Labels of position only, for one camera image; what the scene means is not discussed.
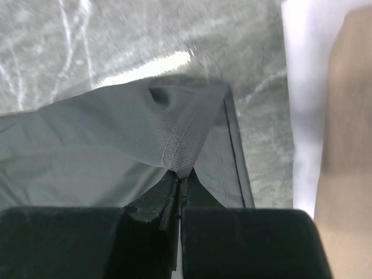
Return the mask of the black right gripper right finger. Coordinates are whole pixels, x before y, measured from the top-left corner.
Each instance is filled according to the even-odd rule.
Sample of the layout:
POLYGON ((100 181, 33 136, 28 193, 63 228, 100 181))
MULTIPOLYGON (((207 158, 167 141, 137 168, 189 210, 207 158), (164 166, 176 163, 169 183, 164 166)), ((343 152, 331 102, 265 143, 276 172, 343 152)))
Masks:
POLYGON ((195 172, 181 183, 184 278, 331 278, 318 230, 293 209, 225 208, 195 172))

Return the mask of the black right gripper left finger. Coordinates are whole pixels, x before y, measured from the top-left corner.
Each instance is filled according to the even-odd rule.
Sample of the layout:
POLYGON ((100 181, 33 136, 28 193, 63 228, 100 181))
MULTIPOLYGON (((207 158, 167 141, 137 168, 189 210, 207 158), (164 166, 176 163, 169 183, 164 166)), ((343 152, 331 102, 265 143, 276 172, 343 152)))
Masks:
POLYGON ((2 278, 170 278, 177 266, 179 180, 168 171, 122 208, 1 211, 2 278))

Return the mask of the grey t shirt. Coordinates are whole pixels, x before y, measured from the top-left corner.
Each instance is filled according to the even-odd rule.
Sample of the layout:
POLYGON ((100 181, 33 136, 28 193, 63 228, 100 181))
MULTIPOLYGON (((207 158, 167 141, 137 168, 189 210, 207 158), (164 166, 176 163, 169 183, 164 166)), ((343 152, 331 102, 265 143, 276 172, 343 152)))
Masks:
POLYGON ((254 206, 228 84, 138 80, 1 117, 1 208, 125 206, 167 171, 254 206))

